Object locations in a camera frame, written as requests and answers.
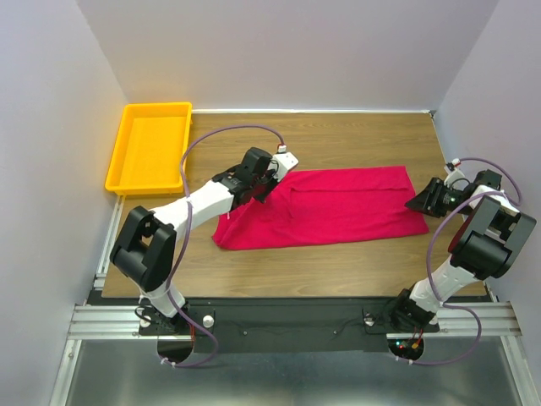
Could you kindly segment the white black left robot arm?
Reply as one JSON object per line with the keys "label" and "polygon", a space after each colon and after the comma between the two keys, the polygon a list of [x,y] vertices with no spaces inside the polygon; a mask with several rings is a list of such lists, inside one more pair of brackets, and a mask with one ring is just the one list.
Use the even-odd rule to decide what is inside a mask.
{"label": "white black left robot arm", "polygon": [[172,273],[180,259],[177,242],[187,248],[190,232],[209,220],[257,200],[263,203],[274,188],[298,165],[284,145],[277,153],[252,147],[240,163],[216,174],[194,192],[151,210],[132,209],[116,238],[110,262],[150,301],[155,317],[141,315],[148,324],[159,321],[170,333],[188,324],[186,300],[172,285]]}

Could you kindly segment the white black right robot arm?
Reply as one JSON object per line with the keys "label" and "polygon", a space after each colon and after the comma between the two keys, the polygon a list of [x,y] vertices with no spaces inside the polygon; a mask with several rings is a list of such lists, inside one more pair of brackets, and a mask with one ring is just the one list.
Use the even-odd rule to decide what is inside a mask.
{"label": "white black right robot arm", "polygon": [[389,309],[389,320],[400,332],[419,331],[435,323],[437,311],[462,288],[489,277],[502,277],[514,263],[537,221],[523,214],[501,188],[501,175],[489,169],[477,173],[464,189],[454,183],[462,172],[432,178],[405,207],[441,218],[467,218],[448,246],[449,256],[437,270],[404,289]]}

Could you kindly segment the pink t shirt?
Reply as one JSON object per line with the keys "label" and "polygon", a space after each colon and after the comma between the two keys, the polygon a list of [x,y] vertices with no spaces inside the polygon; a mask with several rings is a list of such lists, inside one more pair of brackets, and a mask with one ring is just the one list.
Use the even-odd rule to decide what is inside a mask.
{"label": "pink t shirt", "polygon": [[212,239],[225,250],[341,244],[426,234],[404,166],[295,171],[265,202],[219,218]]}

